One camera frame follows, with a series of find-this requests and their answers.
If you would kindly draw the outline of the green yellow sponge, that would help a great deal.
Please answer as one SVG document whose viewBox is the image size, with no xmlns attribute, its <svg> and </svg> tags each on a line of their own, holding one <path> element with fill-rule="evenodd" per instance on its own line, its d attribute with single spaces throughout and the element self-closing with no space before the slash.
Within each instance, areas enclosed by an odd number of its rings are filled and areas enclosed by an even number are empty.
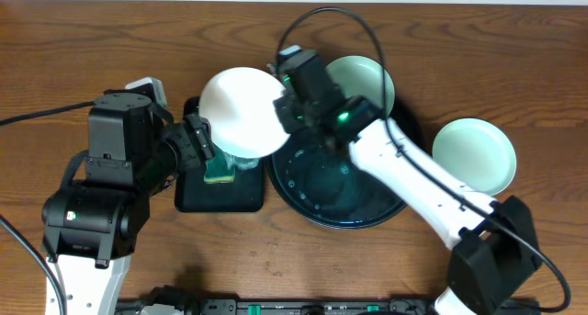
<svg viewBox="0 0 588 315">
<path fill-rule="evenodd" d="M 204 182 L 207 184 L 232 183 L 235 175 L 236 168 L 233 157 L 216 146 L 214 157 L 206 162 Z"/>
</svg>

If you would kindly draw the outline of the white plate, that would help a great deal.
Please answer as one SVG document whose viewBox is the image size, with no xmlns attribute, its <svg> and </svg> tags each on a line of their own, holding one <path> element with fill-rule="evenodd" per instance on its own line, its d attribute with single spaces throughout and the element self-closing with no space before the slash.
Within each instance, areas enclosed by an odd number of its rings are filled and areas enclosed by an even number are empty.
<svg viewBox="0 0 588 315">
<path fill-rule="evenodd" d="M 266 157 L 289 139 L 273 105 L 283 90 L 269 73 L 231 68 L 207 82 L 198 113 L 209 122 L 212 141 L 224 152 L 245 159 Z"/>
</svg>

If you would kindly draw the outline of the mint plate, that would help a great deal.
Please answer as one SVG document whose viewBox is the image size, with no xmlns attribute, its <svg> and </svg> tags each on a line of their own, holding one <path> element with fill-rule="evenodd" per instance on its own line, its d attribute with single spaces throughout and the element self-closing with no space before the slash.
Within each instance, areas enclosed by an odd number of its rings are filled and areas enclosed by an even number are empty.
<svg viewBox="0 0 588 315">
<path fill-rule="evenodd" d="M 490 196 L 514 180 L 515 147 L 498 127 L 479 118 L 460 118 L 436 134 L 432 156 L 458 180 Z"/>
<path fill-rule="evenodd" d="M 364 56 L 345 56 L 326 66 L 327 73 L 340 87 L 346 98 L 363 96 L 377 107 L 385 110 L 386 114 L 392 111 L 395 89 L 391 77 L 385 73 L 386 82 L 386 106 L 382 102 L 382 67 L 381 65 Z"/>
</svg>

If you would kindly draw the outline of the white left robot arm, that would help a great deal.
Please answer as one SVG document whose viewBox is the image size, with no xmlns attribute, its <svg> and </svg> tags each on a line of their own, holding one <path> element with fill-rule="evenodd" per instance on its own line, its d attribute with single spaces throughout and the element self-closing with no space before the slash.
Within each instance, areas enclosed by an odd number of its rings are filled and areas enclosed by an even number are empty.
<svg viewBox="0 0 588 315">
<path fill-rule="evenodd" d="M 189 114 L 148 139 L 136 162 L 88 151 L 71 159 L 42 210 L 47 313 L 114 313 L 151 197 L 213 158 L 209 134 L 209 123 Z"/>
</svg>

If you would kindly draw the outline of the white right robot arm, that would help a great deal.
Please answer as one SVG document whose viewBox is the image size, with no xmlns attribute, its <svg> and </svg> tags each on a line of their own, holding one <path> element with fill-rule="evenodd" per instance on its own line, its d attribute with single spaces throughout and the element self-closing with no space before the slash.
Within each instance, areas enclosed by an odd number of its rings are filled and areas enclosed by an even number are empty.
<svg viewBox="0 0 588 315">
<path fill-rule="evenodd" d="M 437 314 L 498 314 L 521 309 L 515 291 L 546 261 L 529 207 L 499 202 L 457 180 L 419 149 L 392 118 L 363 97 L 275 102 L 288 132 L 308 130 L 328 149 L 346 149 L 352 164 L 413 208 L 451 252 Z"/>
</svg>

